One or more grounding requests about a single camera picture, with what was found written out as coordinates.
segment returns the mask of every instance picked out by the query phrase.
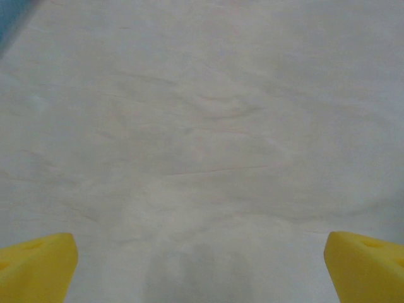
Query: blue object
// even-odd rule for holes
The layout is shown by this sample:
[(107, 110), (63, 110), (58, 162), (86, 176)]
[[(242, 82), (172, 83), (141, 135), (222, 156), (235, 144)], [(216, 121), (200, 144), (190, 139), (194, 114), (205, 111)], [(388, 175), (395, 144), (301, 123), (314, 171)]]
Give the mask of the blue object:
[(38, 0), (0, 0), (0, 52), (3, 52)]

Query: yellow plastic piece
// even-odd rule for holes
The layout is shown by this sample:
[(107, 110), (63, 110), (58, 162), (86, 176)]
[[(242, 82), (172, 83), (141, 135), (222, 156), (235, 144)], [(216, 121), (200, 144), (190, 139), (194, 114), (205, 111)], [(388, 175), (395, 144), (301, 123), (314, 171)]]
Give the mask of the yellow plastic piece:
[(0, 302), (62, 303), (77, 262), (71, 234), (0, 249)]
[(341, 303), (404, 302), (404, 246), (332, 232), (324, 259)]

